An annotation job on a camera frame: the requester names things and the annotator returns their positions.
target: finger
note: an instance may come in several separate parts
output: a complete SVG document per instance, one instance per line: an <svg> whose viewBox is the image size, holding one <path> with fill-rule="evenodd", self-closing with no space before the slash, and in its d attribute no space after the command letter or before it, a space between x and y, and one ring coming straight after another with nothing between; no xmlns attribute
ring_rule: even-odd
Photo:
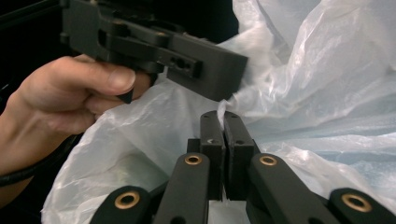
<svg viewBox="0 0 396 224"><path fill-rule="evenodd" d="M84 105L93 114L101 115L108 109L123 105L123 102L120 100L108 100L100 96L91 96L87 99Z"/></svg>
<svg viewBox="0 0 396 224"><path fill-rule="evenodd" d="M59 113L48 113L45 119L50 120L52 129L72 134L85 132L96 121L95 115L84 108Z"/></svg>
<svg viewBox="0 0 396 224"><path fill-rule="evenodd" d="M51 76L53 82L70 91L93 89L106 95L119 95L134 86L134 71L111 63L85 63L62 57L50 63L49 68L57 73Z"/></svg>
<svg viewBox="0 0 396 224"><path fill-rule="evenodd" d="M134 81L134 94L133 94L133 100L136 100L140 98L140 96L149 89L151 85L151 77L142 71L137 71L136 72L136 79ZM102 98L108 99L108 100L119 100L117 96L113 95L104 95L98 91L91 90L90 93L92 95L100 96Z"/></svg>
<svg viewBox="0 0 396 224"><path fill-rule="evenodd" d="M74 58L75 58L77 61L80 61L80 62L82 62L82 63L94 63L94 62L96 62L95 59L89 57L89 56L86 55L86 54L80 54L80 55L78 55L78 56L76 56L76 57L74 57Z"/></svg>

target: black clamp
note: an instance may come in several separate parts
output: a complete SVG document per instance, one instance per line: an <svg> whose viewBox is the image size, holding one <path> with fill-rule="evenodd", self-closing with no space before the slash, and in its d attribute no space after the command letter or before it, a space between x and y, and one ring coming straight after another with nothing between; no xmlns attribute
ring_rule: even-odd
<svg viewBox="0 0 396 224"><path fill-rule="evenodd" d="M336 189L329 200L313 193L282 159L260 153L240 117L227 111L224 132L216 111L201 116L201 138L189 139L167 184L139 190L111 193L91 224L206 224L208 202L222 200L223 190L229 200L247 202L252 224L396 223L387 208L358 190Z"/></svg>
<svg viewBox="0 0 396 224"><path fill-rule="evenodd" d="M62 0L61 40L96 60L149 74L167 67L169 79L213 101L238 91L247 57L187 35L177 24L157 21L153 13L142 16L138 4L145 2ZM132 100L131 95L121 99Z"/></svg>

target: circular hole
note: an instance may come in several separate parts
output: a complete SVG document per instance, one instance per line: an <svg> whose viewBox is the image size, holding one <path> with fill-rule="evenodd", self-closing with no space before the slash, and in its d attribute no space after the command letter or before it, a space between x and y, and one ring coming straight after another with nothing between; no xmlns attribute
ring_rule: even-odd
<svg viewBox="0 0 396 224"><path fill-rule="evenodd" d="M276 159L270 156L261 157L260 162L264 165L276 165L277 163Z"/></svg>
<svg viewBox="0 0 396 224"><path fill-rule="evenodd" d="M373 207L360 195L347 193L341 196L343 202L350 208L360 212L370 212Z"/></svg>
<svg viewBox="0 0 396 224"><path fill-rule="evenodd" d="M324 222L322 222L320 219L315 218L315 217L311 217L308 219L308 223L309 224L323 224Z"/></svg>
<svg viewBox="0 0 396 224"><path fill-rule="evenodd" d="M179 68L179 69L184 69L185 66L186 66L186 64L184 63L183 60L181 60L181 59L177 59L177 60L176 60L176 67L177 67L177 68Z"/></svg>
<svg viewBox="0 0 396 224"><path fill-rule="evenodd" d="M186 224L186 219L184 217L174 217L171 220L171 224Z"/></svg>
<svg viewBox="0 0 396 224"><path fill-rule="evenodd" d="M139 193L136 191L128 191L122 193L116 198L115 205L119 209L128 209L134 207L140 200Z"/></svg>
<svg viewBox="0 0 396 224"><path fill-rule="evenodd" d="M199 163L201 163L202 159L199 156L189 156L189 157L186 157L186 159L184 159L184 161L188 165L198 165Z"/></svg>
<svg viewBox="0 0 396 224"><path fill-rule="evenodd" d="M358 200L358 199L351 198L351 199L349 199L349 201L351 203L355 204L358 207L363 207L364 206L364 203L362 201Z"/></svg>
<svg viewBox="0 0 396 224"><path fill-rule="evenodd" d="M189 157L189 162L198 162L198 158L196 158L196 157Z"/></svg>
<svg viewBox="0 0 396 224"><path fill-rule="evenodd" d="M129 204L134 201L134 196L132 195L126 195L125 197L121 198L120 203L122 204Z"/></svg>

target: plastic sheet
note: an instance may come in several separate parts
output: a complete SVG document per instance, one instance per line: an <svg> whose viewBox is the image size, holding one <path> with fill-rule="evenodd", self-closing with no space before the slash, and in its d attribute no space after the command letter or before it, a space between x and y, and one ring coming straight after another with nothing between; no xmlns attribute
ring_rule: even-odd
<svg viewBox="0 0 396 224"><path fill-rule="evenodd" d="M240 90L209 101L162 75L138 101L106 112L58 174L44 223L89 223L114 189L151 190L171 174L199 117L240 115L315 193L362 190L396 214L396 2L234 0L240 34L220 46L249 57ZM211 202L209 223L248 223L243 202Z"/></svg>

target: black bracket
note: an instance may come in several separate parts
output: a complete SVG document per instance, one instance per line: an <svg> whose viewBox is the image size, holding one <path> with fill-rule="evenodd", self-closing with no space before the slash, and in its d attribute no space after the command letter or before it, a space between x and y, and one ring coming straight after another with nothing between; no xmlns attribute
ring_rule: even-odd
<svg viewBox="0 0 396 224"><path fill-rule="evenodd" d="M131 190L110 194L91 224L108 223L100 217L120 224L206 224L208 202L221 201L223 191L231 201L247 202L251 224L396 223L387 208L358 190L335 189L329 200L313 193L281 158L260 153L240 117L228 111L224 131L217 111L201 116L201 138L189 139L187 153L177 160L169 182L139 196L139 202L150 204L150 209L131 206L121 215L114 204L123 200L116 198ZM139 216L150 218L139 221Z"/></svg>
<svg viewBox="0 0 396 224"><path fill-rule="evenodd" d="M202 96L221 101L239 88L248 58L181 32L176 24L139 17L117 1L62 0L61 40L70 48L106 61L167 77ZM129 97L122 97L126 103Z"/></svg>

